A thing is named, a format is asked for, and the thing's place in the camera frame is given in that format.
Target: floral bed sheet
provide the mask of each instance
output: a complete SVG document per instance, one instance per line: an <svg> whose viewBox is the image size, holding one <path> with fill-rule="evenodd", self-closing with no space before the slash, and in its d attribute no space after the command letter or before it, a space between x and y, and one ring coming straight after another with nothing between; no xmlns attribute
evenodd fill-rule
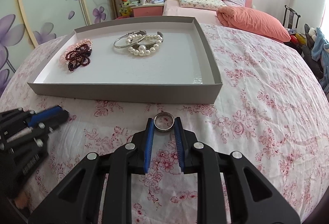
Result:
<svg viewBox="0 0 329 224"><path fill-rule="evenodd" d="M241 30L201 26L223 80L214 105L36 95L27 79L60 38L32 52L4 91L1 111L40 111L58 104L71 115L50 135L49 158L26 186L31 210L88 152L113 152L144 130L149 117L167 111L180 116L184 128L215 151L242 152L301 220L312 212L329 184L329 105L319 83L301 56L283 44ZM224 195L228 211L225 187ZM133 222L195 223L196 209L196 175L180 172L173 133L155 133L149 173L132 178Z"/></svg>

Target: folded orange blanket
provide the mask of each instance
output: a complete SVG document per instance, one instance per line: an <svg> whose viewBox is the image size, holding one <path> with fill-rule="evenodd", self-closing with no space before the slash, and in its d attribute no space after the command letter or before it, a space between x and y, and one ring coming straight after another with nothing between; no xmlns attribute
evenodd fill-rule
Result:
<svg viewBox="0 0 329 224"><path fill-rule="evenodd" d="M223 26L241 29L261 36L275 38L288 42L288 31L273 16L251 8L221 7L217 10L217 17Z"/></svg>

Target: silver screw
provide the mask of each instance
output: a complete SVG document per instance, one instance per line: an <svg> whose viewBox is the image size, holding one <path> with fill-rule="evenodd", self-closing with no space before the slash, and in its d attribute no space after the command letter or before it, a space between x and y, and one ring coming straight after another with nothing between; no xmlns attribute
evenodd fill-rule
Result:
<svg viewBox="0 0 329 224"><path fill-rule="evenodd" d="M194 148L203 149L204 145L202 142L196 142L193 144Z"/></svg>
<svg viewBox="0 0 329 224"><path fill-rule="evenodd" d="M242 153L235 151L232 153L232 156L236 159L240 159L240 158L242 158Z"/></svg>
<svg viewBox="0 0 329 224"><path fill-rule="evenodd" d="M89 160L95 160L97 158L97 154L96 153L88 153L87 158Z"/></svg>
<svg viewBox="0 0 329 224"><path fill-rule="evenodd" d="M134 143L127 143L126 146L125 146L125 148L127 150L132 150L132 149L135 148L135 144Z"/></svg>
<svg viewBox="0 0 329 224"><path fill-rule="evenodd" d="M40 139L36 140L36 144L38 145L38 147L42 147L43 146L43 142Z"/></svg>

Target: nightstand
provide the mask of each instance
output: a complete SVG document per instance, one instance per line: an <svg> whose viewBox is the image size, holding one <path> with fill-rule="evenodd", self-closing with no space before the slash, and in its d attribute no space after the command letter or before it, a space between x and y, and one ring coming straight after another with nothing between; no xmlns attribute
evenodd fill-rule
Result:
<svg viewBox="0 0 329 224"><path fill-rule="evenodd" d="M131 8L133 10L134 17L162 16L163 6L164 2L157 4L147 3L143 6L131 6Z"/></svg>

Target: white mug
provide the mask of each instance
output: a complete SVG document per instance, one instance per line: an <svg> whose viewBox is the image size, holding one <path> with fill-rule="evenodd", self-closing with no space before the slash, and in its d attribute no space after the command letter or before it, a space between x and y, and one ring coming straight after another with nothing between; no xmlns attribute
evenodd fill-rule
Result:
<svg viewBox="0 0 329 224"><path fill-rule="evenodd" d="M146 4L146 0L140 0L141 5L145 5Z"/></svg>

